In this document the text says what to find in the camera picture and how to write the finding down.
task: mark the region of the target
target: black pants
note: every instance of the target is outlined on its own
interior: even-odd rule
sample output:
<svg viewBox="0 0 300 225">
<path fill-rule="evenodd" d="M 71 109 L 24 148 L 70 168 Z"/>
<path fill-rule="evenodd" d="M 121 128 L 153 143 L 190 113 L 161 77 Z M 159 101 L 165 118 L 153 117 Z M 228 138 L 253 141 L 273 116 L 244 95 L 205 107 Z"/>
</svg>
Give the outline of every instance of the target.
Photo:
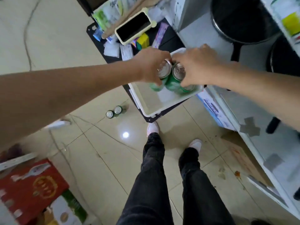
<svg viewBox="0 0 300 225">
<path fill-rule="evenodd" d="M 143 151 L 141 172 L 117 225 L 174 224 L 163 170 L 164 155 L 160 136 L 150 134 Z M 183 179 L 183 224 L 235 224 L 207 175 L 200 170 L 198 156 L 197 150 L 189 147 L 179 159 Z"/>
</svg>

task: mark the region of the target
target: yellow sponge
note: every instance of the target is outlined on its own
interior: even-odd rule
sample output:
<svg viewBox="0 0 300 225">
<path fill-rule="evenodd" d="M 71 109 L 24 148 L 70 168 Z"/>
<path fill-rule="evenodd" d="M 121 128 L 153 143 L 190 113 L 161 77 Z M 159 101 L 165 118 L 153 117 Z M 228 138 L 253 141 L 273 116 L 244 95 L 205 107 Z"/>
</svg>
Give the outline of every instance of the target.
<svg viewBox="0 0 300 225">
<path fill-rule="evenodd" d="M 141 50 L 149 46 L 149 37 L 146 33 L 142 34 L 137 40 L 137 49 Z"/>
</svg>

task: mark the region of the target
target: red box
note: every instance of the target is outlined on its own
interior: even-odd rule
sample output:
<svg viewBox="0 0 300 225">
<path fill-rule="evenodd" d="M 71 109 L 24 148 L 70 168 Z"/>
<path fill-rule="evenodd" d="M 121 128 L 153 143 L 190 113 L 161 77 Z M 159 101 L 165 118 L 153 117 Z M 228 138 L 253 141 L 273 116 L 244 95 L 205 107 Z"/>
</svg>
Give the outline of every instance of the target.
<svg viewBox="0 0 300 225">
<path fill-rule="evenodd" d="M 25 225 L 68 188 L 54 165 L 44 159 L 0 179 L 0 199 L 18 223 Z"/>
</svg>

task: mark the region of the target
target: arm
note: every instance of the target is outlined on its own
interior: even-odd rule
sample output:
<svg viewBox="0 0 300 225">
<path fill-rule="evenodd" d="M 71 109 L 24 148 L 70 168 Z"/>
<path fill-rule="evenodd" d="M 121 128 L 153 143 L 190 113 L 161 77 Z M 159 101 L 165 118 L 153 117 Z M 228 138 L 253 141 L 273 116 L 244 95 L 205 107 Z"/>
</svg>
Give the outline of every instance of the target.
<svg viewBox="0 0 300 225">
<path fill-rule="evenodd" d="M 182 86 L 212 84 L 246 96 L 300 131 L 300 77 L 255 71 L 239 63 L 224 64 L 208 45 L 188 50 L 173 59 L 186 70 Z"/>
<path fill-rule="evenodd" d="M 161 84 L 157 69 L 170 53 L 144 49 L 113 64 L 0 76 L 0 145 L 14 142 L 115 87 L 145 81 Z"/>
</svg>

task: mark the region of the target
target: plastic container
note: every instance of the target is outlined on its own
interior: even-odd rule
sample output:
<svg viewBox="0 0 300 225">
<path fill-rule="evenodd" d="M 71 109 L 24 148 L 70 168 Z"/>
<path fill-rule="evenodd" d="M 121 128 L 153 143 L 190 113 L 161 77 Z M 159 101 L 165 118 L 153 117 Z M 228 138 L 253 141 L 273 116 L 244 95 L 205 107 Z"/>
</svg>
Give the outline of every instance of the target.
<svg viewBox="0 0 300 225">
<path fill-rule="evenodd" d="M 183 53 L 185 48 L 180 48 L 171 53 Z M 203 85 L 196 85 L 195 90 L 190 93 L 178 95 L 174 92 L 163 88 L 163 90 L 156 92 L 149 87 L 149 83 L 134 82 L 129 83 L 131 94 L 134 97 L 134 101 L 137 106 L 140 107 L 145 117 L 153 117 L 155 114 L 159 114 L 163 110 L 180 103 L 193 95 L 198 94 L 203 90 Z"/>
</svg>

